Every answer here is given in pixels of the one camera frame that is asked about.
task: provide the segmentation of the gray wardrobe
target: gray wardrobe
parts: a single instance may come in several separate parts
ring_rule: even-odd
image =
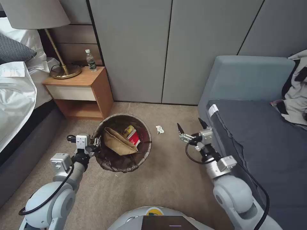
[[[307,48],[305,0],[89,0],[114,100],[195,104],[218,55]]]

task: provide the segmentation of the beige carpet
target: beige carpet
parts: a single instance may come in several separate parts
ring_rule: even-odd
[[[93,157],[83,175],[65,229],[107,229],[122,213],[148,205],[181,211],[214,229],[232,229],[224,210],[213,197],[205,167],[188,159],[185,143],[178,136],[177,122],[188,134],[201,129],[197,107],[115,103],[112,114],[118,112],[134,114],[148,125],[153,137],[151,153],[139,169],[126,174],[101,169]],[[58,152],[74,152],[75,145],[67,142],[66,136],[92,134],[98,123],[88,120],[63,122],[48,151],[0,209],[1,229],[18,229],[22,221],[18,211],[31,194],[52,181],[50,158]],[[165,133],[157,135],[156,125],[161,125]]]

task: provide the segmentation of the lamp shade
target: lamp shade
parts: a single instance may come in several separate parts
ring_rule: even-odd
[[[48,29],[70,24],[59,0],[0,0],[15,29]]]

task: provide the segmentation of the table lamp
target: table lamp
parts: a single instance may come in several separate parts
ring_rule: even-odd
[[[65,65],[48,31],[49,28],[70,24],[59,0],[0,0],[10,24],[15,29],[45,29],[45,32],[62,65],[50,76],[56,79],[71,78],[81,73],[77,65]]]

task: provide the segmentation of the water bottle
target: water bottle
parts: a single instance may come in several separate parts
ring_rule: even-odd
[[[96,62],[95,62],[93,55],[91,54],[91,51],[85,50],[85,52],[86,52],[86,61],[87,61],[87,64],[89,65],[90,70],[92,72],[97,71]]]

